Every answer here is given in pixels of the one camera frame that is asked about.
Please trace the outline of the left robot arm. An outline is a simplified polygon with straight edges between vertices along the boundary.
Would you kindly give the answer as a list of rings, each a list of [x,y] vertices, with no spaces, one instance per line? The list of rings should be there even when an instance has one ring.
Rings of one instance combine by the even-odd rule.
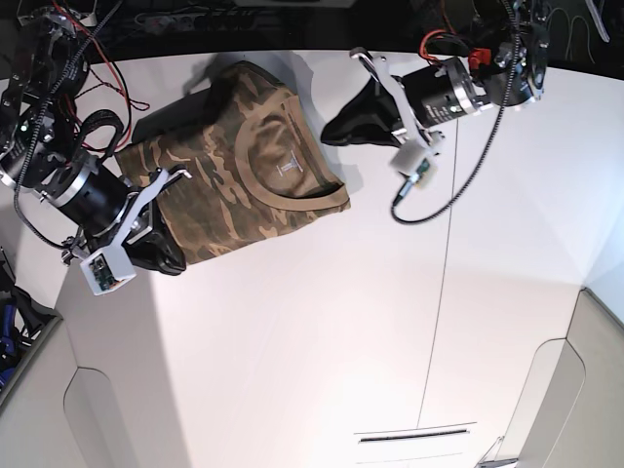
[[[410,139],[409,124],[428,146],[436,126],[475,115],[491,105],[517,107],[541,98],[548,64],[546,12],[540,1],[476,1],[470,23],[457,29],[446,12],[441,26],[424,33],[417,54],[425,67],[396,82],[409,118],[381,82],[375,57],[363,47],[350,52],[370,79],[323,128],[330,146],[398,147]]]

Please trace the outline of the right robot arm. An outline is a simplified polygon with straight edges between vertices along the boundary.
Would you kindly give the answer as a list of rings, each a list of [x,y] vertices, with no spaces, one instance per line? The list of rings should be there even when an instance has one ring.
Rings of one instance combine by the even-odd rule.
[[[111,246],[134,267],[177,276],[186,268],[184,254],[146,191],[159,177],[172,185],[185,168],[152,170],[144,185],[117,176],[105,163],[130,126],[110,109],[76,115],[91,70],[86,52],[98,33],[57,2],[35,10],[21,28],[1,96],[1,181],[16,198],[31,191],[76,225],[74,235],[54,242],[14,205],[23,225],[65,263],[94,254],[102,271],[102,251]]]

